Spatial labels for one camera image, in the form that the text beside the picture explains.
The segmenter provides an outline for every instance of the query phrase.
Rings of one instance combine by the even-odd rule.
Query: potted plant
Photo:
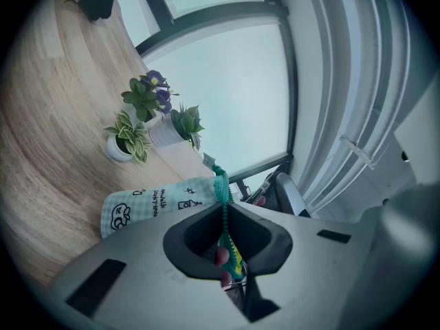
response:
[[[169,88],[166,79],[158,71],[151,70],[146,75],[141,75],[140,80],[130,79],[130,91],[125,91],[121,95],[124,103],[133,105],[136,118],[148,122],[155,116],[154,110],[164,115],[170,113],[172,106]]]
[[[116,117],[115,126],[105,127],[104,130],[109,134],[107,151],[114,160],[126,162],[134,156],[138,161],[146,162],[150,143],[141,122],[133,126],[129,115],[121,111]]]
[[[172,109],[170,115],[164,116],[155,126],[151,127],[149,135],[156,146],[167,146],[188,140],[197,150],[200,149],[199,132],[204,129],[200,125],[199,106],[180,111]]]

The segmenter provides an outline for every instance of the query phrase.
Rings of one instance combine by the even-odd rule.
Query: black slot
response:
[[[349,234],[340,234],[339,232],[321,230],[317,233],[318,236],[324,237],[325,239],[331,239],[336,242],[347,243],[351,236]]]
[[[67,304],[91,317],[127,264],[107,259],[69,297]]]

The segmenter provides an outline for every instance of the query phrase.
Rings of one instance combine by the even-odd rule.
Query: variegated plant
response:
[[[116,117],[115,126],[105,127],[104,130],[123,140],[127,151],[133,154],[137,160],[146,162],[151,143],[145,137],[143,122],[139,122],[133,127],[129,115],[122,110]]]

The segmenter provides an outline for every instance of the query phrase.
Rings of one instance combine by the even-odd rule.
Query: wooden table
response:
[[[24,274],[46,284],[99,242],[110,193],[212,176],[187,142],[153,149],[146,164],[109,159],[102,128],[145,72],[116,0],[93,23],[72,3],[44,0],[23,28],[1,82],[0,209]]]

